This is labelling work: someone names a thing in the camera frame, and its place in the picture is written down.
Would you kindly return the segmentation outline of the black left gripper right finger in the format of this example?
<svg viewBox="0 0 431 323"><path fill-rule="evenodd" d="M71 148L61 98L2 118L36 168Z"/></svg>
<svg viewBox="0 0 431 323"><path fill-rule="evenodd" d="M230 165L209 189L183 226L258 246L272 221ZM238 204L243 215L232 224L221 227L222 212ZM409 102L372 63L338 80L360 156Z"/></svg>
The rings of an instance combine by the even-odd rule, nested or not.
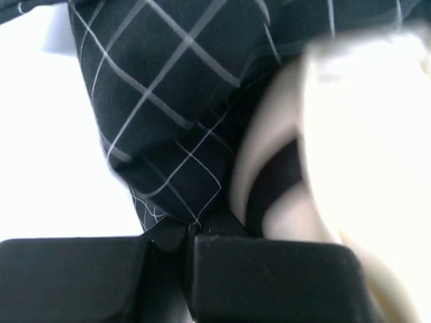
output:
<svg viewBox="0 0 431 323"><path fill-rule="evenodd" d="M338 244L252 238L228 213L190 229L196 322L376 322L362 267Z"/></svg>

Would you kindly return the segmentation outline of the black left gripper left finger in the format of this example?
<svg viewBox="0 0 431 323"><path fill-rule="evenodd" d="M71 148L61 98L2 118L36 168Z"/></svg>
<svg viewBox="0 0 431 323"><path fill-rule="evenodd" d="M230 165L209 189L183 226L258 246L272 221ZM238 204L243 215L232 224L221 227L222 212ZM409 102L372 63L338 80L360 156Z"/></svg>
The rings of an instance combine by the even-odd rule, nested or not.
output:
<svg viewBox="0 0 431 323"><path fill-rule="evenodd" d="M1 243L2 322L190 322L184 256L194 229Z"/></svg>

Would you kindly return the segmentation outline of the dark plaid pillowcase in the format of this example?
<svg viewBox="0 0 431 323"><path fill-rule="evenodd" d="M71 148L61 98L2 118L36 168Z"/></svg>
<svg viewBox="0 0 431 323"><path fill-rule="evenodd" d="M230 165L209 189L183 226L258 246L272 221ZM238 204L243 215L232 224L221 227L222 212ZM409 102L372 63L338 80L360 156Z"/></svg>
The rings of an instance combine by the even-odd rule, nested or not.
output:
<svg viewBox="0 0 431 323"><path fill-rule="evenodd" d="M312 38L430 18L429 1L68 1L113 170L144 231L199 223L275 68Z"/></svg>

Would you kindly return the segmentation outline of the cream white pillow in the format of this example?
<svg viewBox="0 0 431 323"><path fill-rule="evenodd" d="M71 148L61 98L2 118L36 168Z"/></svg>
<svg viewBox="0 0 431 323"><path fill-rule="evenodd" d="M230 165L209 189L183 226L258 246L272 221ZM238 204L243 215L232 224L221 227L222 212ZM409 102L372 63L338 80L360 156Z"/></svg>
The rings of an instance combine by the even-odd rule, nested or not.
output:
<svg viewBox="0 0 431 323"><path fill-rule="evenodd" d="M382 322L429 322L430 24L311 40L259 103L229 198L256 236L351 248Z"/></svg>

